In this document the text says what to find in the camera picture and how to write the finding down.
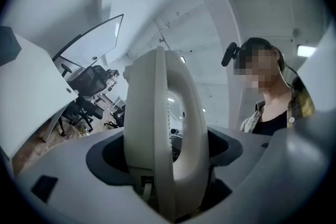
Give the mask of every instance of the woman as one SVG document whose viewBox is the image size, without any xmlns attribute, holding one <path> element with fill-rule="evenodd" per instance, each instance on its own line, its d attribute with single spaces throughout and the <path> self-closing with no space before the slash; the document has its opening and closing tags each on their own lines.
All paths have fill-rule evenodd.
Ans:
<svg viewBox="0 0 336 224">
<path fill-rule="evenodd" d="M 278 48 L 262 38 L 249 38 L 241 47 L 235 69 L 264 95 L 255 113 L 243 121 L 242 132 L 273 135 L 289 128 L 299 118 L 310 116 L 315 107 L 298 76 L 289 86 L 282 73 L 288 67 Z"/>
</svg>

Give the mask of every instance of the white curved cover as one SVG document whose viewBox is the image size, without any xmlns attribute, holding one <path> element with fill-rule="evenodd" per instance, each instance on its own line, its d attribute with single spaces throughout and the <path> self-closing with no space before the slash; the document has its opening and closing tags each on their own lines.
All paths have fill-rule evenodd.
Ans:
<svg viewBox="0 0 336 224">
<path fill-rule="evenodd" d="M 208 141 L 200 98 L 184 63 L 162 47 L 138 58 L 127 71 L 126 162 L 138 180 L 152 172 L 160 214 L 174 221 L 200 206 L 207 186 Z M 167 90 L 185 112 L 182 150 L 174 164 Z"/>
</svg>

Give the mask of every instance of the curved white beam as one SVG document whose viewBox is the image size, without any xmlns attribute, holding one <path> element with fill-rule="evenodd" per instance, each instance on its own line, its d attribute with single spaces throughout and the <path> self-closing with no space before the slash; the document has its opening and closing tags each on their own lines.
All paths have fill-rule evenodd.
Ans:
<svg viewBox="0 0 336 224">
<path fill-rule="evenodd" d="M 223 55 L 231 42 L 241 45 L 242 38 L 239 33 L 237 19 L 230 0 L 203 0 L 217 29 L 222 45 Z M 234 76 L 233 63 L 227 66 L 228 104 L 230 129 L 236 129 L 240 110 L 240 101 L 243 97 L 239 78 Z"/>
</svg>

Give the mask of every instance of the ceiling light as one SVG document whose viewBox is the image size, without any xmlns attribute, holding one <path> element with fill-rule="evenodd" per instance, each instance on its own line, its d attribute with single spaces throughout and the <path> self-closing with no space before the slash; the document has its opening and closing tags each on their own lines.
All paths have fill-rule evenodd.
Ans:
<svg viewBox="0 0 336 224">
<path fill-rule="evenodd" d="M 313 55 L 315 50 L 316 50 L 315 47 L 299 45 L 298 46 L 298 56 L 310 57 Z"/>
<path fill-rule="evenodd" d="M 114 35 L 115 35 L 115 37 L 117 37 L 118 36 L 118 33 L 119 33 L 119 24 L 118 23 L 116 23 L 116 25 L 115 25 L 116 27 L 116 29 L 115 29 L 115 31 L 114 31 Z"/>
</svg>

